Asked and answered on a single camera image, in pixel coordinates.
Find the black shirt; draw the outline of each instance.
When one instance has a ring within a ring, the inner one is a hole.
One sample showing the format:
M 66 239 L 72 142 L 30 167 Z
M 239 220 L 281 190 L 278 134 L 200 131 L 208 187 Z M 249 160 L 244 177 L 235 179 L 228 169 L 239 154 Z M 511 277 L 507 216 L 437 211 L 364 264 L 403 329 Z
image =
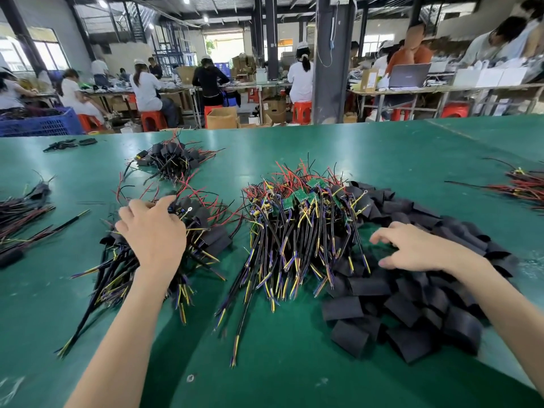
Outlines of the black shirt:
M 150 65 L 149 72 L 158 79 L 160 79 L 163 76 L 163 69 L 158 64 L 155 64 L 154 66 Z
M 195 69 L 195 75 L 193 76 L 193 86 L 200 86 L 202 88 L 202 95 L 214 97 L 220 93 L 217 84 L 218 78 L 220 84 L 228 83 L 230 81 L 228 77 L 215 66 L 205 68 L 197 67 Z

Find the green workbench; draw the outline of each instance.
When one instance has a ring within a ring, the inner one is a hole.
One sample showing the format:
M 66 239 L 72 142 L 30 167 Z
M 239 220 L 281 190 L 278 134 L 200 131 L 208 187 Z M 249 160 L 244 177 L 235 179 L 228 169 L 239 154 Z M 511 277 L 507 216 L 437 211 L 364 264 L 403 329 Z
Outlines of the green workbench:
M 504 183 L 505 166 L 482 160 L 497 157 L 525 169 L 541 169 L 544 117 L 482 117 L 396 123 L 359 123 L 273 129 L 188 130 L 183 142 L 202 141 L 206 149 L 226 149 L 195 175 L 195 189 L 206 187 L 233 205 L 241 188 L 276 172 L 276 161 L 296 167 L 299 159 L 316 159 L 324 171 L 376 186 L 392 188 L 442 214 L 473 221 L 521 258 L 515 284 L 544 308 L 544 218 L 520 201 L 483 190 L 444 183 Z M 57 137 L 0 139 L 0 198 L 22 194 L 24 185 L 51 182 L 54 212 L 38 227 L 60 224 L 79 212 L 92 211 L 61 234 L 32 247 L 27 257 L 0 271 L 0 398 L 12 381 L 24 377 L 12 407 L 60 407 L 68 398 L 115 315 L 107 309 L 63 360 L 53 351 L 73 334 L 88 305 L 93 277 L 69 280 L 98 264 L 100 238 L 118 205 L 119 171 L 126 159 L 169 133 L 117 134 L 99 143 L 43 153 Z M 139 197 L 149 173 L 127 179 L 126 196 Z M 161 192 L 170 190 L 164 182 Z M 242 228 L 219 269 L 232 278 L 247 257 L 248 229 Z M 142 406 L 144 407 L 534 407 L 544 406 L 527 377 L 492 328 L 486 329 L 477 358 L 451 348 L 412 366 L 388 345 L 377 345 L 354 360 L 329 339 L 320 299 L 312 287 L 295 301 L 276 308 L 260 295 L 240 343 L 238 365 L 230 369 L 240 302 L 221 333 L 212 332 L 213 316 L 230 282 L 196 276 L 195 306 L 187 326 L 166 303 L 160 313 Z

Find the white shirt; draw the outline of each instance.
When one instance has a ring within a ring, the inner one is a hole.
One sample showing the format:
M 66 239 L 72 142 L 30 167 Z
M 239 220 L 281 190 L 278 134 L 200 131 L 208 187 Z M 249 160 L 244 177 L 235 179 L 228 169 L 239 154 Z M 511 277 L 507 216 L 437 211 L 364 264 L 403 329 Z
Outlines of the white shirt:
M 313 63 L 310 61 L 309 70 L 303 69 L 301 61 L 297 61 L 289 68 L 287 75 L 289 83 L 293 83 L 289 96 L 291 101 L 296 102 L 311 102 L 313 91 Z
M 6 90 L 0 91 L 0 109 L 24 107 L 23 103 L 19 101 L 19 93 L 15 91 L 15 88 L 19 86 L 19 84 L 17 84 L 15 81 L 5 79 L 4 83 Z
M 163 102 L 157 97 L 157 90 L 160 90 L 162 85 L 154 75 L 141 72 L 139 86 L 134 83 L 134 75 L 130 76 L 130 81 L 139 111 L 158 111 L 163 108 Z
M 60 87 L 63 90 L 63 95 L 60 96 L 60 102 L 64 107 L 74 107 L 80 103 L 76 97 L 76 91 L 81 91 L 78 83 L 73 80 L 63 79 Z
M 494 47 L 489 44 L 489 34 L 491 32 L 476 37 L 468 46 L 467 52 L 460 62 L 472 66 L 479 60 L 490 60 L 497 57 L 501 47 Z
M 387 54 L 374 61 L 372 68 L 383 68 L 385 70 L 387 68 Z
M 105 75 L 108 65 L 102 60 L 95 60 L 91 63 L 91 71 L 93 75 Z
M 507 60 L 520 58 L 523 54 L 523 50 L 525 49 L 525 44 L 527 43 L 529 34 L 531 34 L 531 31 L 538 27 L 539 24 L 540 22 L 538 20 L 533 20 L 527 23 L 525 30 L 523 30 L 516 39 L 513 39 L 510 43 L 504 46 L 499 54 L 497 54 L 497 57 L 506 57 Z

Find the laptop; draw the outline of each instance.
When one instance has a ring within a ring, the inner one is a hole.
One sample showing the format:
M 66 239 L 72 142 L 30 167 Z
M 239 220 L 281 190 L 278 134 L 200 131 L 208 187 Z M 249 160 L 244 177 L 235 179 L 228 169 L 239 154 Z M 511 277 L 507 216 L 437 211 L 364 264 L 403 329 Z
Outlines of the laptop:
M 389 88 L 423 87 L 429 68 L 431 63 L 393 66 L 389 77 Z

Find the orange shirt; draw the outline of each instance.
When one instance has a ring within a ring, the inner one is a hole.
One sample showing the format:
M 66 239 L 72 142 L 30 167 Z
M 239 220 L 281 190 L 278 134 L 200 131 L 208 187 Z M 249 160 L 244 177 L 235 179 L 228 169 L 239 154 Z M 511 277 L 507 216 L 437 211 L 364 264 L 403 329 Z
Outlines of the orange shirt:
M 397 64 L 430 63 L 432 59 L 432 51 L 425 46 L 419 46 L 416 52 L 413 54 L 413 61 L 410 56 L 411 54 L 408 52 L 408 50 L 401 48 L 397 53 L 393 54 L 385 72 L 390 75 L 393 66 L 396 66 Z

